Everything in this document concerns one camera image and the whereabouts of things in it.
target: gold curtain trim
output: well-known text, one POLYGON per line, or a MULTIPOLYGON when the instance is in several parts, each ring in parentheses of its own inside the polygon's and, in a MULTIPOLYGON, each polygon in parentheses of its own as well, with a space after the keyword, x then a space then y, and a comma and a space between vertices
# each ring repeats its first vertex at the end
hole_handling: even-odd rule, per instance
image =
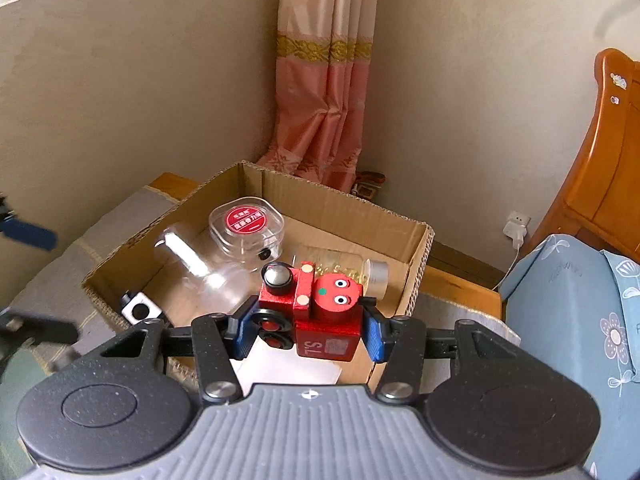
POLYGON ((373 44, 370 41, 331 40, 316 43, 315 41, 294 40, 284 34, 278 35, 277 50, 279 57, 296 56, 309 62, 371 60, 373 44))

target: bed sheet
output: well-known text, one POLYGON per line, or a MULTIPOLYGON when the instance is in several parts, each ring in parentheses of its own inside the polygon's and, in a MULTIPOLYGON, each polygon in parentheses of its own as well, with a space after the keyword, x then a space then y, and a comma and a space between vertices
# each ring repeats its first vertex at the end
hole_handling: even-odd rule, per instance
MULTIPOLYGON (((580 384, 598 403, 600 433, 585 469, 603 480, 627 480, 640 469, 640 384, 634 382, 623 311, 623 300, 637 301, 640 310, 640 292, 636 297, 629 290, 630 297, 622 298, 625 290, 640 289, 632 276, 636 271, 640 276, 640 267, 629 262, 571 236, 551 235, 500 287, 508 300, 507 325, 522 338, 521 348, 580 384)), ((632 306, 626 307, 631 315, 632 306)))

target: clear plastic container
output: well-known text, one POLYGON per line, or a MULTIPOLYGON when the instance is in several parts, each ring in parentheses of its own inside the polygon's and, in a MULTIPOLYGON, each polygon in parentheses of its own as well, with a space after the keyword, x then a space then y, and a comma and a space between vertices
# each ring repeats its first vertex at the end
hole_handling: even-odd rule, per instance
POLYGON ((280 256, 284 218, 266 200, 247 196, 215 208, 209 233, 224 256, 253 271, 280 256))
POLYGON ((214 312, 231 314, 252 293, 251 274, 240 263, 223 260, 210 254, 206 245, 204 251, 202 247, 188 244, 175 229, 165 230, 156 244, 159 256, 169 255, 170 264, 180 262, 185 269, 175 286, 189 306, 190 319, 214 312))
POLYGON ((316 278, 329 272, 339 272, 361 284, 365 296, 372 296, 378 300, 385 297, 388 285, 386 262, 364 260, 359 254, 344 251, 300 245, 293 257, 293 266, 299 267, 301 262, 316 264, 316 278))

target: metal screw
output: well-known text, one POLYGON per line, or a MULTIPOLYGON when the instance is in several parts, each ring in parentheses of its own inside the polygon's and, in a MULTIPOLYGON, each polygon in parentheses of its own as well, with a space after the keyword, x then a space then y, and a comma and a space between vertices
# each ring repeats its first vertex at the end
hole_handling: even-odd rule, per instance
POLYGON ((236 394, 238 387, 229 381, 215 381, 207 384, 204 391, 213 399, 230 399, 236 394))
POLYGON ((412 396, 414 389, 407 383, 387 383, 380 388, 380 394, 389 400, 405 400, 412 396))
POLYGON ((19 317, 12 317, 4 326, 9 332, 18 332, 22 328, 23 321, 19 317))

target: red wooden robot toy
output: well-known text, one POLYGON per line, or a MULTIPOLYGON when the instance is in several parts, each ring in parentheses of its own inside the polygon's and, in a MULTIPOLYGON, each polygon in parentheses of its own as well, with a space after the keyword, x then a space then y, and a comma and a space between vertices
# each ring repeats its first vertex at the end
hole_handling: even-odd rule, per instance
POLYGON ((315 279, 315 270, 312 262, 265 265, 252 321, 274 348, 296 343, 303 357, 351 361, 362 331, 362 285, 337 273, 315 279))

